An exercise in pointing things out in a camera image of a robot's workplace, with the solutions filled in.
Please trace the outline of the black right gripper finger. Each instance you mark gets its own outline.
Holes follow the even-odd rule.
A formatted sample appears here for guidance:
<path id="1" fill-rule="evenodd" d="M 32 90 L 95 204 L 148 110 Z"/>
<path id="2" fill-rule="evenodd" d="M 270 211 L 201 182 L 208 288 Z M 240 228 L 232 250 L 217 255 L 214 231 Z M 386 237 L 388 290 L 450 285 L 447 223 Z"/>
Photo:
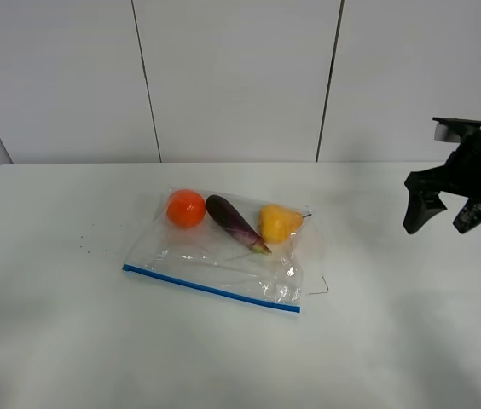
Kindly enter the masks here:
<path id="1" fill-rule="evenodd" d="M 459 233 L 467 233 L 481 224 L 481 199 L 469 199 L 453 221 Z"/>
<path id="2" fill-rule="evenodd" d="M 403 219 L 407 233 L 417 233 L 431 218 L 447 210 L 438 192 L 409 192 L 408 207 Z"/>

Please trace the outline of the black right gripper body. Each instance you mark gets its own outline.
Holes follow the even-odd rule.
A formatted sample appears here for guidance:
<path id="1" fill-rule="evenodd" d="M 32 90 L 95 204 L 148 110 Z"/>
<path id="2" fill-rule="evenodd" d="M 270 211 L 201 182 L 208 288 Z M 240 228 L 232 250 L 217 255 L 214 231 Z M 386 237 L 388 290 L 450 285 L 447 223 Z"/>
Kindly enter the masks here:
<path id="1" fill-rule="evenodd" d="M 457 144 L 444 164 L 410 173 L 405 181 L 408 192 L 452 193 L 481 199 L 481 128 Z"/>

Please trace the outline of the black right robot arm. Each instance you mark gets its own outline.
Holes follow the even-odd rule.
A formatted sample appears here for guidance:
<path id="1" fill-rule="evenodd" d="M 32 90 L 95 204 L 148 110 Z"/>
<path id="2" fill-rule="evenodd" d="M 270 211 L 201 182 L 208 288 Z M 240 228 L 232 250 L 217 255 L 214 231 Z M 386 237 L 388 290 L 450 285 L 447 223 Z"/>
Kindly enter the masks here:
<path id="1" fill-rule="evenodd" d="M 434 117 L 433 121 L 453 132 L 460 144 L 444 164 L 412 172 L 404 186 L 409 201 L 403 227 L 417 233 L 432 217 L 447 210 L 442 192 L 467 198 L 453 221 L 456 230 L 467 233 L 481 224 L 481 121 Z"/>

